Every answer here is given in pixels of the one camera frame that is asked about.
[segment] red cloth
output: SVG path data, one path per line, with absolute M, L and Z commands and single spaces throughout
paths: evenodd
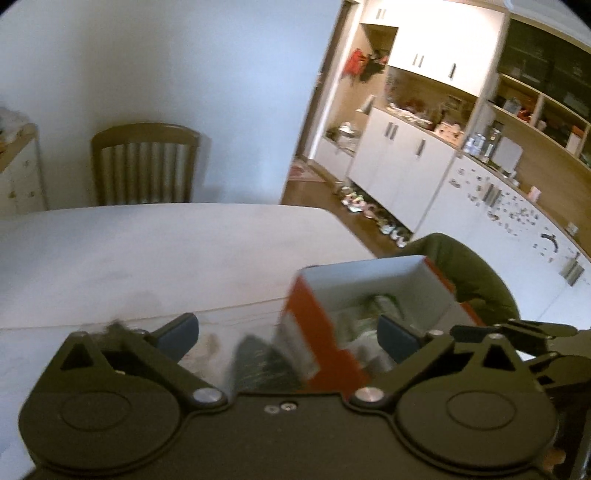
M 343 70 L 343 77 L 347 75 L 351 75 L 356 77 L 363 72 L 365 68 L 365 62 L 367 61 L 367 57 L 363 55 L 363 52 L 357 48 L 347 60 L 345 64 L 345 69 Z

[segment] wooden floor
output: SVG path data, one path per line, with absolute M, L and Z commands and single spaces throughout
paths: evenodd
M 289 181 L 285 189 L 283 205 L 316 207 L 334 213 L 371 252 L 378 258 L 390 257 L 398 251 L 396 243 L 383 235 L 373 220 L 363 213 L 351 213 L 341 205 L 328 183 L 313 181 Z

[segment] triangular cutout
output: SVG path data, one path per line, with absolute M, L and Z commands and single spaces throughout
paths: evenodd
M 494 368 L 496 370 L 515 371 L 515 365 L 500 345 L 491 345 L 484 359 L 483 367 Z
M 75 368 L 88 368 L 94 366 L 92 357 L 81 343 L 74 345 L 61 365 L 61 370 L 74 370 Z

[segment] dark green object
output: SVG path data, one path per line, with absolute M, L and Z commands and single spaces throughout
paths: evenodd
M 466 245 L 433 233 L 409 243 L 396 257 L 424 255 L 456 287 L 456 300 L 467 303 L 486 325 L 519 319 L 513 295 L 499 275 Z

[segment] box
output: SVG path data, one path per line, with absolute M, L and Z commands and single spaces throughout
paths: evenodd
M 351 395 L 370 377 L 354 350 L 335 339 L 336 317 L 375 295 L 394 296 L 405 320 L 425 331 L 483 325 L 456 302 L 454 287 L 427 257 L 394 257 L 308 267 L 300 271 L 273 345 L 310 391 Z

